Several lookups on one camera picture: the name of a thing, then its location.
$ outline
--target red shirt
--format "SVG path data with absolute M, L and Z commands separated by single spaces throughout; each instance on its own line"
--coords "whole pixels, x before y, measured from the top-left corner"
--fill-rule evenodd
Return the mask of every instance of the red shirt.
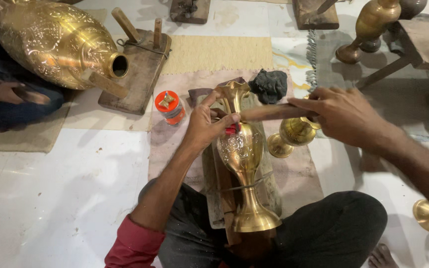
M 128 215 L 117 230 L 117 239 L 105 257 L 105 268 L 148 268 L 158 255 L 165 234 L 143 228 Z

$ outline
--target plastic jar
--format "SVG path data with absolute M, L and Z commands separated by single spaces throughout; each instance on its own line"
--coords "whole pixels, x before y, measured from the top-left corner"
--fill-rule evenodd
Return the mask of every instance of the plastic jar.
M 168 108 L 159 104 L 165 98 L 165 94 L 168 94 L 175 99 L 168 104 Z M 158 94 L 155 98 L 155 107 L 160 111 L 160 113 L 162 113 L 167 124 L 177 126 L 182 123 L 185 116 L 185 110 L 180 98 L 175 92 L 168 90 Z

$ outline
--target black pants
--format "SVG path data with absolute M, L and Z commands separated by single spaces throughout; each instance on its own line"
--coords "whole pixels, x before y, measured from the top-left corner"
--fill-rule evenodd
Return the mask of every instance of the black pants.
M 140 197 L 152 186 L 151 180 Z M 360 192 L 333 193 L 283 219 L 263 267 L 358 268 L 378 243 L 387 213 L 377 199 Z M 212 229 L 206 197 L 183 184 L 173 204 L 158 257 L 164 268 L 230 267 L 250 264 L 224 248 L 224 229 Z

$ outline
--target orange lid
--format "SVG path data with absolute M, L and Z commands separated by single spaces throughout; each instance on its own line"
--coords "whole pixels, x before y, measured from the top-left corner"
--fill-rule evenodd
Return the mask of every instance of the orange lid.
M 175 98 L 175 100 L 173 100 L 172 102 L 170 102 L 168 104 L 168 108 L 166 108 L 165 106 L 159 105 L 159 103 L 165 98 L 166 93 L 168 93 L 168 95 Z M 160 112 L 168 113 L 168 112 L 173 111 L 178 106 L 179 101 L 180 100 L 178 99 L 178 95 L 175 92 L 167 90 L 167 91 L 163 91 L 157 95 L 157 97 L 155 98 L 155 107 Z

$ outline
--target seated person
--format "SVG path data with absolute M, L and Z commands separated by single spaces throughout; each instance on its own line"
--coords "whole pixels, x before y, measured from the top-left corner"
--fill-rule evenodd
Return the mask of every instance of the seated person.
M 210 226 L 206 197 L 183 183 L 203 149 L 240 120 L 237 113 L 210 110 L 219 97 L 213 91 L 194 108 L 172 159 L 119 227 L 107 268 L 150 267 L 157 255 L 164 268 L 358 268 L 367 258 L 371 268 L 397 268 L 387 246 L 377 245 L 388 219 L 383 205 L 356 191 L 305 205 L 276 229 L 241 233 L 242 243 L 227 248 L 225 230 Z M 319 87 L 310 97 L 288 101 L 318 113 L 325 135 L 395 165 L 429 200 L 428 149 L 381 118 L 357 89 Z M 221 119 L 212 123 L 216 117 Z
M 60 87 L 21 67 L 0 45 L 0 131 L 45 117 L 63 103 Z

